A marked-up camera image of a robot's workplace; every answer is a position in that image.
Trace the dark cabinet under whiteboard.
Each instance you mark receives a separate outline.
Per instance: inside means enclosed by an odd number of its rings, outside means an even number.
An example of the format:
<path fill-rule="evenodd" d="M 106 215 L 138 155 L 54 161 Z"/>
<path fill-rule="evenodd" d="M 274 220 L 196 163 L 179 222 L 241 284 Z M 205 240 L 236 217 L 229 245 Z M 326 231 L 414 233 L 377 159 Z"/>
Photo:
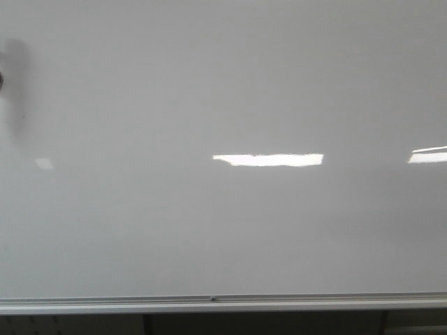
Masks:
<path fill-rule="evenodd" d="M 1 317 L 2 334 L 445 334 L 446 310 Z"/>

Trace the white whiteboard with aluminium frame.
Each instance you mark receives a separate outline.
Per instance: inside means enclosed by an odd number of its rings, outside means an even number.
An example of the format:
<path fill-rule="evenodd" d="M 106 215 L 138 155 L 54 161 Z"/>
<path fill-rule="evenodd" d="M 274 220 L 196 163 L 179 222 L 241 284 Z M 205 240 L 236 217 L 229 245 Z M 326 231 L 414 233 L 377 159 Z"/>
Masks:
<path fill-rule="evenodd" d="M 2 1 L 1 314 L 446 306 L 445 1 Z"/>

